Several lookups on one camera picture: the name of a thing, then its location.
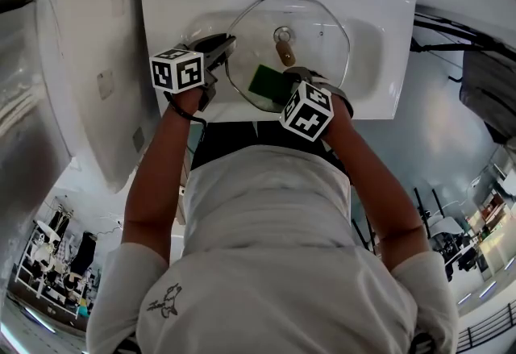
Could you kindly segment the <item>grey chair with black legs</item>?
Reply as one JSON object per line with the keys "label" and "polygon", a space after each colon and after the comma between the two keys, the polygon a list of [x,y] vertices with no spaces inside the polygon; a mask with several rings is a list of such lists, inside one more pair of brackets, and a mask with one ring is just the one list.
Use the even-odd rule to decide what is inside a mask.
{"label": "grey chair with black legs", "polygon": [[454,218],[443,215],[443,207],[435,190],[432,193],[438,205],[438,213],[434,215],[423,208],[417,188],[414,188],[414,193],[430,245],[444,259],[447,280],[452,281],[454,269],[465,272],[474,269],[477,259],[476,244]]}

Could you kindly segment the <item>black clothes rack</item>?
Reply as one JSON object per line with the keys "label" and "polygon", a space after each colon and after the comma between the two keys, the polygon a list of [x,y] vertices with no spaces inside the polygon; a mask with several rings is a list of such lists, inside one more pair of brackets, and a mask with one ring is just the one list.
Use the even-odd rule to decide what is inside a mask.
{"label": "black clothes rack", "polygon": [[497,61],[505,69],[511,71],[511,86],[516,89],[516,48],[501,39],[469,27],[462,23],[436,15],[425,15],[416,12],[413,27],[423,28],[442,36],[447,40],[444,44],[420,44],[414,37],[410,41],[410,51],[414,53],[428,52],[437,56],[436,52],[483,52],[495,53],[509,63]]}

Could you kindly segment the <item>black metal railing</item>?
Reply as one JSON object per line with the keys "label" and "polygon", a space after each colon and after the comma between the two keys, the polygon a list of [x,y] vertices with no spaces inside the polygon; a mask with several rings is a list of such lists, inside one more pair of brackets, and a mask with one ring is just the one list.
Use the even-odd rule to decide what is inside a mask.
{"label": "black metal railing", "polygon": [[516,300],[459,333],[457,354],[468,352],[516,327]]}

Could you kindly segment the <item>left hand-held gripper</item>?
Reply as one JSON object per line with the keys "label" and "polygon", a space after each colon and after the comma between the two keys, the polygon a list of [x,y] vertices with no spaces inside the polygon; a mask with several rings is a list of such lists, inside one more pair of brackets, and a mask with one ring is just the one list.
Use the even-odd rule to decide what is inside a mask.
{"label": "left hand-held gripper", "polygon": [[211,72],[223,65],[235,50],[233,35],[208,35],[161,52],[149,59],[152,85],[166,95],[200,88],[203,92],[198,110],[205,110],[216,95],[218,79]]}

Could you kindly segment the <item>green sponge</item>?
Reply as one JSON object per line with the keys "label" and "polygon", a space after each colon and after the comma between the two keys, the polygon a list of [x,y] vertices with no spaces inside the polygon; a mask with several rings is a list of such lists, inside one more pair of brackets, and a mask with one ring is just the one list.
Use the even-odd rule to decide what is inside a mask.
{"label": "green sponge", "polygon": [[277,105],[284,106],[291,96],[292,85],[293,82],[283,73],[268,66],[259,65],[248,90]]}

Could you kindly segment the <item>person in white shirt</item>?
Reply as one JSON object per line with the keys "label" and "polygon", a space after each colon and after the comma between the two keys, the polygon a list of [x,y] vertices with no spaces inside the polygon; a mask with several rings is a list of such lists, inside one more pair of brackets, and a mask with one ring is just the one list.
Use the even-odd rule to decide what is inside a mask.
{"label": "person in white shirt", "polygon": [[190,174],[181,258],[121,244],[89,318],[89,354],[454,354],[443,258],[388,269],[352,239],[347,177],[251,146]]}

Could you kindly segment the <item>white storage shelf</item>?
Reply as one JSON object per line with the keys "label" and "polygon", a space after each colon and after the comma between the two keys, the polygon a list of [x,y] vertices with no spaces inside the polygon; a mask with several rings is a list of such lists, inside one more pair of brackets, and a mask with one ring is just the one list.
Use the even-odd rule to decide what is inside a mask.
{"label": "white storage shelf", "polygon": [[75,319],[87,318],[93,308],[98,275],[92,271],[98,236],[75,235],[69,228],[73,212],[55,205],[47,220],[35,221],[14,268],[14,282],[50,310]]}

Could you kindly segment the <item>person's black trousers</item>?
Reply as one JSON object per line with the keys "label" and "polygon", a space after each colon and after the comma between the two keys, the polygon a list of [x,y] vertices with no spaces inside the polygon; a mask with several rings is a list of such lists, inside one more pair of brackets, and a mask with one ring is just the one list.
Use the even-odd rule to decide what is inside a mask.
{"label": "person's black trousers", "polygon": [[193,155],[194,170],[240,149],[254,145],[290,148],[320,156],[347,174],[342,162],[328,152],[321,140],[310,142],[287,131],[278,121],[209,123]]}

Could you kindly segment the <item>grey coat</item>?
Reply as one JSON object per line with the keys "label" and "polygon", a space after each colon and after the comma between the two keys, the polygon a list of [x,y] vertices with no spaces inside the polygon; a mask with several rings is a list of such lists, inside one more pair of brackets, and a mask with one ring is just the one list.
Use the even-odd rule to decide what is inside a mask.
{"label": "grey coat", "polygon": [[516,61],[496,52],[464,52],[460,101],[495,143],[516,138]]}

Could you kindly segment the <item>white ceramic sink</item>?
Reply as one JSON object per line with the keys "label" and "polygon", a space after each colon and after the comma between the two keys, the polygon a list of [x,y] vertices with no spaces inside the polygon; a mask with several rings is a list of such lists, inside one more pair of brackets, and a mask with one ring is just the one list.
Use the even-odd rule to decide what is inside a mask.
{"label": "white ceramic sink", "polygon": [[[151,55],[208,35],[227,33],[257,0],[142,0]],[[356,119],[392,119],[402,92],[416,0],[316,0],[341,23],[351,47],[339,87]],[[275,114],[248,102],[230,83],[225,65],[214,72],[216,95],[203,112],[210,122],[273,120]]]}

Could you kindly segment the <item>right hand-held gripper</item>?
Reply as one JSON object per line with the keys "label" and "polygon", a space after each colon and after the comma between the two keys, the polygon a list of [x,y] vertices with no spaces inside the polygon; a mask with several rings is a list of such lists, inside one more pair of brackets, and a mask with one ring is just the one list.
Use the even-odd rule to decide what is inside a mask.
{"label": "right hand-held gripper", "polygon": [[280,115],[280,124],[310,142],[314,142],[334,117],[331,96],[339,96],[352,118],[354,110],[346,94],[339,88],[323,82],[323,76],[305,67],[294,66],[283,75],[301,83],[293,92]]}

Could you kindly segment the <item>person's left forearm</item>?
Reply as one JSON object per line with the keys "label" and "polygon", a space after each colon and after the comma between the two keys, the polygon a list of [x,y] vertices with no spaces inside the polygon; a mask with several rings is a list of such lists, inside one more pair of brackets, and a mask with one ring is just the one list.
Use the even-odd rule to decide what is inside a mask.
{"label": "person's left forearm", "polygon": [[190,118],[202,91],[173,96],[131,184],[124,211],[122,242],[139,244],[168,263],[177,212]]}

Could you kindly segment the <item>person's right forearm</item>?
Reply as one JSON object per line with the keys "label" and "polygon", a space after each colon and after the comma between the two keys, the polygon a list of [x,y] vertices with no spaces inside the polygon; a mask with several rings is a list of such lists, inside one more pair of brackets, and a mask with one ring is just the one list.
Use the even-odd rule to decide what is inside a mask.
{"label": "person's right forearm", "polygon": [[324,140],[347,170],[376,232],[388,270],[431,250],[422,219],[401,184],[352,125],[343,99],[331,97],[334,116]]}

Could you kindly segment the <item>glass pot lid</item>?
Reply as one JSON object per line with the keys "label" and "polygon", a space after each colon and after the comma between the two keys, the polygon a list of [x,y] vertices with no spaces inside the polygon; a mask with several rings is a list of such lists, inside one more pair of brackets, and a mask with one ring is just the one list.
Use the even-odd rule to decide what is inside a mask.
{"label": "glass pot lid", "polygon": [[282,105],[251,93],[248,87],[259,65],[283,73],[305,67],[339,88],[347,74],[351,43],[338,19],[316,0],[257,0],[231,23],[236,39],[225,63],[235,89],[254,107],[271,113]]}

